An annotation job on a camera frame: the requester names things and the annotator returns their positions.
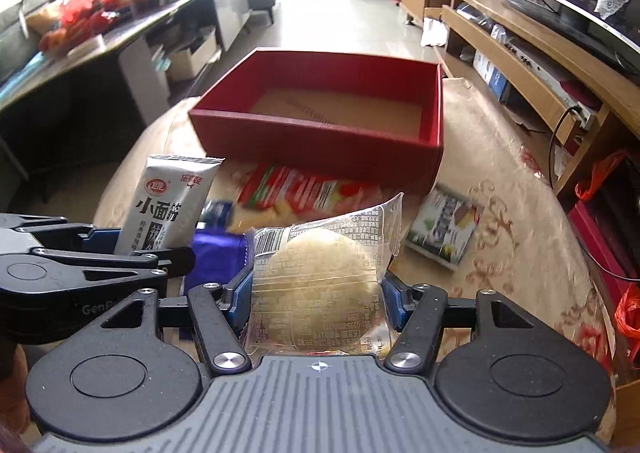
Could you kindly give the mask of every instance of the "storage box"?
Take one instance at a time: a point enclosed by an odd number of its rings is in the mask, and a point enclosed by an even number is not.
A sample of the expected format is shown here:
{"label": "storage box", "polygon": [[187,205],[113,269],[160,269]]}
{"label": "storage box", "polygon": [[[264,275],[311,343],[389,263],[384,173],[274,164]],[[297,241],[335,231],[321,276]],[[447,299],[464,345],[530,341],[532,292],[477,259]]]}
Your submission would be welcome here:
{"label": "storage box", "polygon": [[185,48],[174,52],[171,55],[171,66],[167,71],[167,75],[174,81],[193,79],[204,65],[213,58],[217,49],[218,44],[216,43],[216,31],[214,29],[196,51],[191,52],[191,49]]}
{"label": "storage box", "polygon": [[209,156],[425,193],[442,158],[436,64],[256,49],[190,111]]}
{"label": "storage box", "polygon": [[[507,39],[504,27],[499,24],[495,24],[491,31],[491,37],[494,40],[504,43]],[[478,71],[482,80],[489,85],[489,88],[494,92],[495,96],[500,99],[502,91],[504,91],[504,88],[507,85],[507,78],[504,77],[495,65],[489,61],[487,56],[482,54],[479,50],[476,50],[476,55],[474,56],[474,69]]]}

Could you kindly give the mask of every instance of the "wooden shelf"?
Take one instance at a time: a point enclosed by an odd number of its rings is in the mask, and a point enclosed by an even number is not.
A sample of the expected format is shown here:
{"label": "wooden shelf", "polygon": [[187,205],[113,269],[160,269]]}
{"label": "wooden shelf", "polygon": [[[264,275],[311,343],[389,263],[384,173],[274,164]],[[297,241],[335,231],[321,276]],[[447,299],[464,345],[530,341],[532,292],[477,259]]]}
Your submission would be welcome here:
{"label": "wooden shelf", "polygon": [[504,0],[463,0],[532,43],[582,81],[640,137],[639,88],[575,43],[510,8]]}
{"label": "wooden shelf", "polygon": [[[494,91],[489,88],[484,80],[480,77],[476,69],[468,63],[461,61],[452,54],[444,50],[444,47],[434,47],[438,62],[442,66],[444,73],[449,78],[465,78],[469,81],[486,99],[491,102],[496,110],[508,110],[505,106],[498,102]],[[551,134],[540,134],[519,126],[513,121],[513,118],[505,111],[505,117],[513,123],[514,130],[520,135],[522,144],[530,151],[534,160],[540,166],[543,175],[548,177],[547,173],[547,154],[549,148],[549,140]]]}
{"label": "wooden shelf", "polygon": [[[511,82],[511,85],[533,106],[545,123],[551,129],[555,128],[566,107],[545,82],[533,74],[503,44],[447,6],[442,8],[442,21],[476,50],[487,56],[489,61]],[[579,122],[572,115],[568,115],[558,130],[558,140],[565,144],[578,133],[580,133]]]}

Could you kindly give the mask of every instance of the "person's hand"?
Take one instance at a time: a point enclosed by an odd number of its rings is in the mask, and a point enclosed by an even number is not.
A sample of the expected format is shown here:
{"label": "person's hand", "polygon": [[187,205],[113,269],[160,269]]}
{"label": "person's hand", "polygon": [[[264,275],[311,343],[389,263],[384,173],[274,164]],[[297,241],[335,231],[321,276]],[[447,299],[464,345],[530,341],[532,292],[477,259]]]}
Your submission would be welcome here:
{"label": "person's hand", "polygon": [[[21,346],[15,349],[13,363],[11,373],[0,381],[0,425],[20,435],[30,423],[29,406],[24,395],[27,360]],[[8,453],[8,451],[0,447],[0,453]]]}

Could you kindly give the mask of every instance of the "purple package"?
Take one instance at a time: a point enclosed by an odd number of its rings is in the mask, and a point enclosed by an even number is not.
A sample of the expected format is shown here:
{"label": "purple package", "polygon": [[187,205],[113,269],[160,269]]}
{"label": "purple package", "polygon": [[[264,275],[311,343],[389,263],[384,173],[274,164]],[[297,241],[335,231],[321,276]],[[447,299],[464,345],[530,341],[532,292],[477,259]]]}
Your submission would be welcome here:
{"label": "purple package", "polygon": [[184,292],[203,283],[229,283],[247,261],[244,235],[226,233],[222,227],[196,229],[191,242],[196,265],[184,278]]}

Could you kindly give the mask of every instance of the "tv stand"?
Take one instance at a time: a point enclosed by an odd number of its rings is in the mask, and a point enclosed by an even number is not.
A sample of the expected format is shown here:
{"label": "tv stand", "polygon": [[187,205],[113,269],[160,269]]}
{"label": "tv stand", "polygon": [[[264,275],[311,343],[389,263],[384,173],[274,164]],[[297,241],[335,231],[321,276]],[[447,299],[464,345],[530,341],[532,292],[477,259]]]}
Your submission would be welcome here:
{"label": "tv stand", "polygon": [[[479,78],[471,65],[458,59],[462,48],[472,45],[487,56],[551,130],[566,111],[565,104],[503,44],[458,14],[455,8],[462,2],[470,4],[505,29],[545,52],[601,99],[602,107],[588,131],[579,128],[579,122],[573,114],[565,118],[558,131],[558,141],[563,145],[570,146],[575,136],[582,139],[564,173],[554,184],[554,192],[559,197],[575,199],[575,184],[590,176],[591,166],[595,161],[621,147],[638,144],[638,87],[561,34],[513,9],[506,0],[424,0],[422,4],[425,8],[422,11],[418,10],[416,0],[404,5],[403,9],[420,23],[426,16],[439,17],[449,27],[446,48],[436,51],[447,76],[470,78],[472,82],[476,77]],[[540,162],[539,165],[546,171],[545,162]]]}

